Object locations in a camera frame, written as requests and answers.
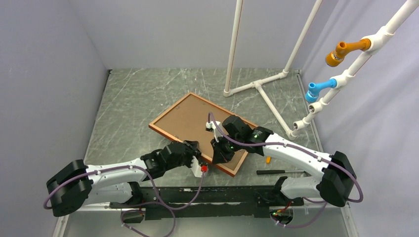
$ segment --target brown board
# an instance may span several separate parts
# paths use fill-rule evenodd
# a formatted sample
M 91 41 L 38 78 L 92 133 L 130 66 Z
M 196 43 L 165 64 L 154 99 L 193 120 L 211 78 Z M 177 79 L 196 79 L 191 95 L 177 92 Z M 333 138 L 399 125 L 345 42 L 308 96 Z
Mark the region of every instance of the brown board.
M 206 100 L 199 95 L 189 92 L 174 105 L 159 115 L 148 126 L 172 141 L 198 141 L 202 158 L 208 163 L 212 162 L 213 150 L 211 139 L 212 132 L 205 131 L 205 124 L 208 119 L 208 112 L 212 112 L 217 121 L 223 122 L 234 113 L 220 107 L 213 102 Z M 254 123 L 241 118 L 252 129 L 257 127 Z M 217 164 L 216 167 L 235 176 L 245 160 L 248 152 L 240 150 L 235 153 L 233 159 L 224 164 Z

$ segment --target marble surface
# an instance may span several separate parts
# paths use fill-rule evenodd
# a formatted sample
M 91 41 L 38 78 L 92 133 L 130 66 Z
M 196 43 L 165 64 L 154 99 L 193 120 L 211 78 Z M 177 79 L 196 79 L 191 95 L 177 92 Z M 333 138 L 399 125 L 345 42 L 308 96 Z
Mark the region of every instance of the marble surface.
M 280 69 L 233 70 L 231 88 L 279 73 Z M 87 149 L 86 164 L 111 164 L 129 161 L 162 148 L 170 141 L 148 128 L 148 124 L 187 92 L 192 91 L 214 103 L 265 126 L 286 137 L 283 129 L 257 90 L 249 89 L 230 97 L 222 95 L 226 69 L 120 69 L 112 70 L 96 117 Z M 263 86 L 286 123 L 291 126 L 306 114 L 306 105 L 297 76 L 290 72 L 284 79 Z M 311 127 L 306 128 L 296 143 L 318 150 Z M 211 168 L 205 186 L 273 185 L 282 175 L 257 176 L 257 169 L 297 169 L 284 161 L 249 154 L 236 177 Z M 197 186 L 187 167 L 166 172 L 156 179 L 158 186 Z M 150 186 L 149 182 L 141 183 Z

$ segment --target gray wall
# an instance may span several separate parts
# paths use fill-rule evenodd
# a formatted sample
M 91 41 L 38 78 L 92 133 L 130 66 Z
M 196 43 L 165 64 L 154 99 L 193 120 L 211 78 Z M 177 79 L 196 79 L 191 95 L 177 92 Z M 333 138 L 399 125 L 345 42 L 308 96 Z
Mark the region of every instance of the gray wall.
M 70 0 L 107 68 L 227 67 L 235 0 Z M 284 67 L 314 0 L 245 0 L 234 67 Z M 335 7 L 325 1 L 301 51 Z M 305 54 L 293 64 L 302 68 Z
M 303 67 L 304 85 L 339 75 L 325 56 L 340 40 L 374 34 L 403 0 L 339 1 Z M 315 119 L 327 152 L 348 155 L 365 194 L 351 205 L 360 236 L 418 236 L 419 10 Z M 354 189 L 353 198 L 358 194 Z
M 83 158 L 106 69 L 67 0 L 0 3 L 0 230 L 51 236 L 46 181 Z

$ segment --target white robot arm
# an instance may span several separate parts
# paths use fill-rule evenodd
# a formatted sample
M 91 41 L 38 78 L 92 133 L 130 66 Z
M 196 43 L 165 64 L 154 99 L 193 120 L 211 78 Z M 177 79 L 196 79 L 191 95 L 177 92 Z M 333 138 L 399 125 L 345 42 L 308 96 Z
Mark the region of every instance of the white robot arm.
M 46 183 L 49 197 L 44 203 L 54 216 L 68 215 L 80 207 L 93 203 L 116 202 L 136 205 L 143 201 L 138 182 L 159 178 L 170 169 L 187 166 L 201 177 L 198 142 L 171 142 L 128 162 L 110 165 L 85 165 L 75 160 Z
M 241 149 L 261 156 L 279 158 L 311 175 L 301 178 L 281 177 L 275 184 L 274 191 L 281 194 L 283 199 L 323 198 L 339 207 L 345 206 L 351 200 L 348 197 L 354 182 L 356 183 L 356 176 L 345 154 L 317 152 L 290 142 L 264 127 L 251 129 L 238 116 L 230 116 L 222 123 L 228 133 L 226 135 L 211 113 L 210 117 L 212 121 L 208 120 L 207 131 L 217 130 L 221 134 L 211 141 L 214 150 L 212 163 L 229 162 L 234 153 Z

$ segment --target white pvc pipe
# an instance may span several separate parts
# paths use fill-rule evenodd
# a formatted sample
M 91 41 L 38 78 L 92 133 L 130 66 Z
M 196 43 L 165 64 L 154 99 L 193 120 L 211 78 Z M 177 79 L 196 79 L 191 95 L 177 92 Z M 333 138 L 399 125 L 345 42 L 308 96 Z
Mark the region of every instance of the white pvc pipe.
M 286 77 L 286 76 L 287 76 L 287 74 L 285 74 L 285 73 L 282 71 L 282 72 L 280 72 L 280 73 L 278 73 L 278 74 L 276 74 L 276 75 L 273 75 L 273 76 L 271 76 L 271 77 L 268 77 L 268 78 L 262 79 L 261 81 L 262 81 L 262 84 L 265 84 L 265 83 L 271 82 L 271 81 L 273 81 L 273 80 L 277 80 L 277 79 L 284 78 L 284 77 Z
M 286 133 L 290 131 L 290 128 L 288 127 L 285 120 L 282 118 L 282 116 L 279 114 L 278 110 L 275 108 L 275 105 L 272 103 L 272 101 L 269 99 L 268 95 L 263 90 L 262 86 L 260 84 L 256 85 L 256 89 L 259 91 L 262 98 L 265 100 L 268 107 L 271 109 L 272 113 L 275 115 L 276 119 L 278 120 L 279 124 L 282 126 L 282 128 L 285 130 Z
M 394 14 L 394 16 L 388 21 L 385 25 L 385 29 L 389 34 L 393 34 L 401 25 L 402 23 L 419 7 L 419 0 L 407 0 L 400 9 Z M 351 77 L 346 78 L 346 82 L 348 83 L 355 74 L 361 69 L 361 67 L 371 58 L 371 54 L 368 52 L 362 52 L 355 61 L 351 64 L 351 66 L 347 69 L 348 75 Z M 326 93 L 326 95 L 321 98 L 323 103 L 328 104 L 338 93 L 340 89 L 332 88 Z M 305 118 L 301 121 L 306 123 L 310 123 L 318 113 L 309 113 Z M 298 130 L 303 129 L 304 127 L 299 127 L 297 130 L 293 130 L 291 136 L 297 136 L 299 134 Z
M 355 74 L 361 69 L 361 67 L 371 58 L 371 55 L 367 52 L 362 52 L 355 61 L 349 66 L 348 74 L 350 76 L 355 76 Z
M 228 96 L 233 95 L 233 94 L 235 94 L 235 93 L 238 93 L 238 92 L 240 92 L 240 91 L 244 91 L 244 90 L 250 89 L 250 88 L 254 88 L 254 82 L 251 82 L 251 83 L 249 83 L 249 84 L 242 85 L 242 86 L 240 86 L 240 87 L 237 87 L 237 88 L 231 89 L 231 90 L 228 92 Z
M 385 25 L 387 31 L 393 34 L 418 6 L 419 0 L 407 0 Z
M 242 15 L 243 0 L 237 0 L 234 14 L 233 33 L 231 35 L 230 55 L 228 56 L 227 75 L 225 79 L 224 96 L 230 96 L 231 74 L 233 71 L 234 54 L 236 53 L 237 35 L 239 34 L 240 17 Z
M 307 21 L 305 22 L 304 27 L 302 28 L 301 34 L 298 37 L 297 43 L 295 43 L 293 52 L 290 55 L 290 58 L 288 59 L 287 64 L 285 65 L 284 72 L 288 73 L 288 70 L 291 67 L 291 64 L 293 63 L 293 60 L 295 56 L 297 55 L 298 49 L 301 46 L 302 41 L 304 40 L 305 35 L 307 34 L 308 29 L 310 28 L 311 23 L 313 22 L 314 16 L 316 16 L 317 11 L 320 8 L 320 5 L 322 4 L 323 0 L 316 0 L 314 3 L 313 9 L 311 9 L 310 15 L 307 18 Z
M 335 88 L 330 89 L 326 93 L 326 95 L 322 98 L 323 103 L 328 104 L 333 99 L 333 97 L 335 97 L 339 93 L 339 91 L 340 90 L 335 89 Z

